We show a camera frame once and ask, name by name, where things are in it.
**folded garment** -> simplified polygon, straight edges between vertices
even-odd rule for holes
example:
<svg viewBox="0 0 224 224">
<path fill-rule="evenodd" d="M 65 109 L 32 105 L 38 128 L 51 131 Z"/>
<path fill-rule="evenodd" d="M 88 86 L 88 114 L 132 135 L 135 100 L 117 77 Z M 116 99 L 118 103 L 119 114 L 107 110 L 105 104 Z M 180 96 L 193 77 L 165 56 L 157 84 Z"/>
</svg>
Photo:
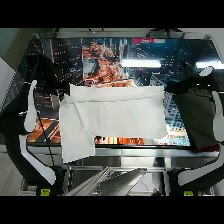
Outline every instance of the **folded garment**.
<svg viewBox="0 0 224 224">
<path fill-rule="evenodd" d="M 95 136 L 159 139 L 167 135 L 163 86 L 70 85 L 60 104 L 63 162 L 95 155 Z"/>
</svg>

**yellow label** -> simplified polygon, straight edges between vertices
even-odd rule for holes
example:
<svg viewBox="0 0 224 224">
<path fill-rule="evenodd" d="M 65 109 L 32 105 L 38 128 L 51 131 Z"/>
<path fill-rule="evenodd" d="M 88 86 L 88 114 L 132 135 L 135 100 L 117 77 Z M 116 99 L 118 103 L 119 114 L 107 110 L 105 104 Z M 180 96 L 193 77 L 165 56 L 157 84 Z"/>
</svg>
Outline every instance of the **yellow label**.
<svg viewBox="0 0 224 224">
<path fill-rule="evenodd" d="M 184 196 L 193 196 L 192 191 L 184 191 Z"/>
<path fill-rule="evenodd" d="M 50 189 L 41 189 L 40 196 L 50 196 Z"/>
</svg>

